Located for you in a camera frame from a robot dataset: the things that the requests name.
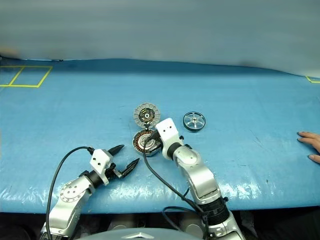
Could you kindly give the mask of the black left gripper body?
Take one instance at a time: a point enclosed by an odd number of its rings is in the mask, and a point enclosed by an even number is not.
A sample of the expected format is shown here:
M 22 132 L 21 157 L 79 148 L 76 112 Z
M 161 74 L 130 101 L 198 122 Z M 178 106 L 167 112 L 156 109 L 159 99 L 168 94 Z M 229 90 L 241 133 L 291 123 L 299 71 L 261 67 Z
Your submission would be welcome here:
M 115 178 L 123 179 L 124 173 L 116 169 L 115 163 L 111 163 L 110 167 L 106 169 L 106 178 L 108 181 L 111 181 Z

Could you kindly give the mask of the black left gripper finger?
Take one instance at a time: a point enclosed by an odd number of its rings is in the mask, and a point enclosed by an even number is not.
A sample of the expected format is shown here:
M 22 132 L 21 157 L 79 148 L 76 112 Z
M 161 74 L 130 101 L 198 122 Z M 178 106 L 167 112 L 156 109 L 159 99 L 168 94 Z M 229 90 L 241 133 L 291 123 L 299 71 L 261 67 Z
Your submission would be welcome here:
M 121 177 L 125 178 L 126 176 L 128 176 L 134 169 L 135 167 L 138 165 L 140 159 L 137 158 L 135 160 L 133 160 L 132 162 L 130 162 L 126 168 L 121 172 Z
M 114 146 L 112 148 L 110 148 L 108 150 L 108 153 L 112 156 L 115 156 L 117 153 L 120 152 L 120 150 L 124 147 L 125 145 L 124 144 L 120 144 L 120 145 L 117 145 L 117 146 Z

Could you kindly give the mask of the person's bare hand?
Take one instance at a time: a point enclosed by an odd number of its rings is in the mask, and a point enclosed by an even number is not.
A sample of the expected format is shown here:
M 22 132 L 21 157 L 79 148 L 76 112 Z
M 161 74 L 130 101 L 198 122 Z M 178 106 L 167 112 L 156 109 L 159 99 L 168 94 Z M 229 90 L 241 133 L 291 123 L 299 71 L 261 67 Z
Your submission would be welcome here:
M 311 153 L 308 155 L 308 158 L 319 164 L 320 163 L 320 135 L 313 132 L 307 132 L 307 131 L 299 131 L 297 132 L 297 135 L 299 136 L 297 140 L 300 143 L 306 144 L 311 146 L 316 153 Z

